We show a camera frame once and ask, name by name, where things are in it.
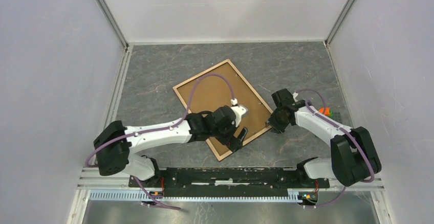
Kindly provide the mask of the light wooden picture frame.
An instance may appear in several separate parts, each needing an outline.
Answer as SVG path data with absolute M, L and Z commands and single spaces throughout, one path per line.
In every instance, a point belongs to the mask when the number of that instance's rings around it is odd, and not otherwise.
M 244 146 L 271 129 L 266 121 L 271 116 L 272 109 L 229 59 L 173 87 L 184 107 L 190 100 L 189 96 L 196 81 L 206 74 L 219 74 L 225 77 L 231 84 L 238 103 L 248 108 L 248 115 L 242 119 L 235 133 L 238 136 L 243 127 L 248 128 L 248 134 L 243 141 Z M 227 83 L 219 77 L 210 76 L 203 79 L 197 86 L 189 111 L 193 113 L 204 110 L 215 111 L 223 105 L 231 105 L 230 99 L 231 91 Z

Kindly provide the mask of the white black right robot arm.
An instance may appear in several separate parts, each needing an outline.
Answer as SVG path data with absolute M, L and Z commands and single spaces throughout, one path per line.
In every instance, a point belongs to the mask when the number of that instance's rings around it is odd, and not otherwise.
M 297 100 L 298 93 L 284 88 L 271 96 L 276 106 L 267 123 L 276 133 L 298 126 L 314 134 L 330 148 L 328 158 L 311 158 L 297 164 L 296 182 L 311 186 L 317 179 L 335 179 L 349 187 L 370 183 L 382 169 L 369 131 L 343 125 L 317 110 L 309 100 Z

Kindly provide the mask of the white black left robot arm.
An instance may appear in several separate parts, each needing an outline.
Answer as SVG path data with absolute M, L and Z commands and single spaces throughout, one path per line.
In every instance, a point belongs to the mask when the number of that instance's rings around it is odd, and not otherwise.
M 147 186 L 154 187 L 161 173 L 154 159 L 138 153 L 158 146 L 203 142 L 215 138 L 231 151 L 239 150 L 248 129 L 235 132 L 248 109 L 242 105 L 222 106 L 215 111 L 190 113 L 177 120 L 149 125 L 124 126 L 122 121 L 111 122 L 94 140 L 96 167 L 101 176 L 120 172 L 135 176 Z

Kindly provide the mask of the orange curved brick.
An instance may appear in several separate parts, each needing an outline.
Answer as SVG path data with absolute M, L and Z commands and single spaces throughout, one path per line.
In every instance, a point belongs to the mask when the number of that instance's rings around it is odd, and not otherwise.
M 329 111 L 331 111 L 331 110 L 330 110 L 329 107 L 322 107 L 322 108 L 320 108 L 318 111 L 319 111 L 320 113 L 322 113 L 323 115 L 327 116 L 327 113 L 328 113 Z

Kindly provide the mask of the dark grey brick baseplate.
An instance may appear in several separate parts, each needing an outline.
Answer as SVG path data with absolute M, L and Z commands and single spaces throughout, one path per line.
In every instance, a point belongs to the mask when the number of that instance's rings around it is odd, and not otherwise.
M 343 132 L 344 126 L 342 124 L 319 112 L 315 113 L 314 116 L 319 120 L 322 130 L 327 135 L 326 141 L 329 141 L 336 136 L 342 136 L 345 134 L 345 132 Z

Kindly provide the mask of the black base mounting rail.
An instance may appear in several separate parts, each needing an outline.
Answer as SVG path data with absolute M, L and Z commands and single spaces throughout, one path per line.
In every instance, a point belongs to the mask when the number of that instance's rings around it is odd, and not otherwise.
M 296 168 L 166 168 L 142 181 L 145 189 L 163 188 L 165 197 L 283 197 L 288 189 L 330 187 Z

